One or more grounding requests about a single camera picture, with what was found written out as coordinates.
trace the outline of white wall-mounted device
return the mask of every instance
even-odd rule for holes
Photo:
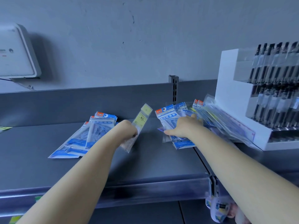
[[[0,78],[35,78],[41,70],[26,28],[0,24]]]

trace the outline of cable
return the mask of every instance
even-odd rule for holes
[[[12,80],[9,80],[9,79],[1,79],[1,80],[5,80],[5,81],[10,81],[10,82],[12,82]]]

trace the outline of yellow label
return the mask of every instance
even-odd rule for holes
[[[147,121],[147,117],[145,117],[141,112],[139,112],[133,122],[140,128],[143,128],[146,121]]]
[[[22,217],[22,215],[18,215],[18,216],[13,216],[11,217],[9,224],[15,224],[17,221],[19,221],[19,219]]]
[[[0,127],[0,130],[4,131],[4,130],[8,130],[10,128],[12,128],[12,127]]]
[[[141,110],[147,114],[148,116],[151,114],[152,112],[152,108],[150,106],[148,106],[147,104],[144,104],[143,107],[141,108]]]

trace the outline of white display stand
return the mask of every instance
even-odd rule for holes
[[[272,129],[246,117],[253,113],[257,97],[251,97],[253,84],[246,83],[252,69],[254,49],[222,51],[216,104],[226,113],[254,132],[252,143],[262,150],[284,150],[299,148],[299,141],[268,142]]]

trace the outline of fingers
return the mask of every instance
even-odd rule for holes
[[[174,136],[175,131],[174,130],[165,130],[164,133],[166,135]]]

